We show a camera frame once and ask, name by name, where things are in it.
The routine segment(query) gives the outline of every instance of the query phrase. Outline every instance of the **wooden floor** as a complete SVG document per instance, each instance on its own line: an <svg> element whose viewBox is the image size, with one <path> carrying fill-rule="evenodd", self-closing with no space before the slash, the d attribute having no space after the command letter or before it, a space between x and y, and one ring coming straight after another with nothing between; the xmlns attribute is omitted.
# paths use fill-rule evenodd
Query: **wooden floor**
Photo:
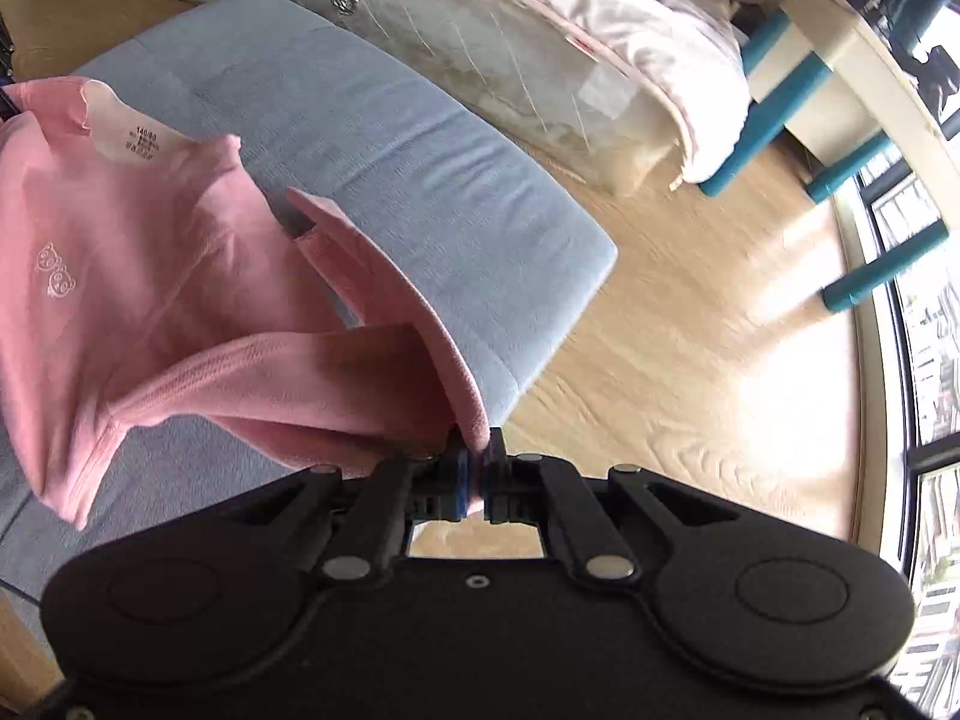
<svg viewBox="0 0 960 720"><path fill-rule="evenodd" d="M21 79L65 74L189 7L176 0L0 0ZM629 202L558 175L620 250L613 275L505 426L512 452L584 473L637 463L835 536L857 482L853 318L818 290L843 269L829 204L768 149L723 196L671 193L669 170ZM536 554L534 533L428 530L420 554ZM0 604L0 631L4 610Z"/></svg>

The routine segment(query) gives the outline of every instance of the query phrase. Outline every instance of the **black mechanical part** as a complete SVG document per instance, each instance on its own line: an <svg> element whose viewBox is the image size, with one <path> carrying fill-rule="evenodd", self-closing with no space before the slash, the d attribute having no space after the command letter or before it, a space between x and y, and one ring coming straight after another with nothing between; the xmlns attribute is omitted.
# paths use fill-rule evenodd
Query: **black mechanical part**
<svg viewBox="0 0 960 720"><path fill-rule="evenodd" d="M912 621L896 572L648 471L584 480L494 431L488 518L536 525L546 557L407 557L416 522L460 516L458 442L77 557L42 599L67 680L30 716L922 718L877 675Z"/></svg>

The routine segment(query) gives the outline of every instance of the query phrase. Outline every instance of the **silver bolt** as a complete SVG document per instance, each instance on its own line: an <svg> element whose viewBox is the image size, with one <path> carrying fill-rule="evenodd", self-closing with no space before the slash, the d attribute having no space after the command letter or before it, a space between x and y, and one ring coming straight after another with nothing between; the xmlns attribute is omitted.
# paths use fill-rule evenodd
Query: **silver bolt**
<svg viewBox="0 0 960 720"><path fill-rule="evenodd" d="M593 579L613 581L626 579L635 571L635 565L620 555L597 555L587 561L587 574Z"/></svg>
<svg viewBox="0 0 960 720"><path fill-rule="evenodd" d="M340 555L323 564L323 573L338 581L356 581L370 573L370 564L357 555Z"/></svg>

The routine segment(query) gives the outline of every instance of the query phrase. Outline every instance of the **teal table leg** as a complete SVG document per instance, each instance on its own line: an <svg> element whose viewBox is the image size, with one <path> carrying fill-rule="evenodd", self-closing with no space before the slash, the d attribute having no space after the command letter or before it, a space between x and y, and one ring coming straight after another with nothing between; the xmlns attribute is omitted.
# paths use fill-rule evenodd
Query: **teal table leg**
<svg viewBox="0 0 960 720"><path fill-rule="evenodd" d="M837 191L843 183L854 175L861 167L870 162L893 141L887 133L877 132L869 141L863 143L863 146L855 148L843 159L834 162L829 167L824 167L820 174L806 185L806 193L810 195L814 202L826 200L834 191Z"/></svg>
<svg viewBox="0 0 960 720"><path fill-rule="evenodd" d="M743 74L748 76L760 64L760 60L768 55L776 41L781 39L790 25L790 19L782 10L775 10L757 31L750 36L750 42L740 49L740 58L743 61Z"/></svg>
<svg viewBox="0 0 960 720"><path fill-rule="evenodd" d="M720 170L700 185L703 193L715 197L726 189L747 162L779 135L787 120L800 110L829 76L830 69L819 56L814 53L807 55L776 89L750 109L733 153L720 166Z"/></svg>
<svg viewBox="0 0 960 720"><path fill-rule="evenodd" d="M943 220L936 220L912 238L883 252L872 263L867 263L824 287L824 304L834 314L856 306L873 290L913 265L926 252L941 245L948 237L947 225Z"/></svg>

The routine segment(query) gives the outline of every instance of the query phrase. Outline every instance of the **white mattress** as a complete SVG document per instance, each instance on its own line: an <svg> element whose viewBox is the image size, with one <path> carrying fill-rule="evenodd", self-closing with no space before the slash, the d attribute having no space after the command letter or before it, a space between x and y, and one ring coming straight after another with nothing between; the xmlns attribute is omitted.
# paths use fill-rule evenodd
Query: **white mattress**
<svg viewBox="0 0 960 720"><path fill-rule="evenodd" d="M327 0L296 1L323 15L331 15ZM443 16L445 0L361 1L366 11L361 14L363 20L373 22L368 33L359 25L359 20L337 19L336 13L333 17L373 42L382 37L379 34L382 32L386 39L379 43L381 47L412 64L488 118L551 151L560 162L587 178L592 177L590 171L594 167L600 172L638 170L640 158L631 155L624 162L623 153L644 138L648 142L656 141L656 133L638 135L644 127L664 129L649 104L635 105L637 97L656 100L672 118L675 129L662 134L662 138L682 145L682 177L689 182L703 181L716 171L733 149L746 118L750 94L727 16L728 0L494 0L498 4L491 4L491 0L472 0L464 7L472 10L474 16L477 10L487 8L488 15L493 16L493 26L487 24L472 32L467 26L457 30L469 65L488 88L491 74L504 74L503 68L488 72L482 67L486 49L494 52L496 48L490 35L482 33L486 30L496 34L499 30L509 54L503 61L510 65L511 73L518 76L523 88L517 95L529 103L528 113L536 119L534 127L529 122L518 122L517 111L511 110L508 114L501 110L504 100L507 107L519 108L511 95L493 90L495 100L480 98L464 89L459 79L450 77L449 63L443 71L434 67L436 44L442 42L440 32L448 29L446 21L441 25L439 18ZM508 4L512 10L498 19L497 11ZM534 67L536 60L531 57L527 57L527 64L522 66L519 57L522 46L517 43L536 37L533 35L536 28L521 11L553 26L568 45L585 55L589 62L578 64L567 56L558 58L554 50L553 55L544 55L544 66ZM392 19L395 25L399 19L400 24L388 31L385 27ZM403 40L419 41L431 56L421 57L419 61L411 58L410 46L398 45L397 30L403 32ZM465 32L475 38L469 50ZM584 64L592 69L584 72ZM574 84L572 106L566 100L570 96L566 88L569 84L566 80L560 81L560 76L565 79L571 76L566 80ZM560 87L561 94L544 88L554 84ZM563 111L555 104L557 98L565 102L565 107L560 106ZM605 127L587 121L590 114L599 115ZM555 124L560 124L563 131L555 129ZM539 127L542 133L534 132ZM582 134L588 158L570 156L575 150L568 146L568 130ZM659 143L650 149L656 158L662 156Z"/></svg>

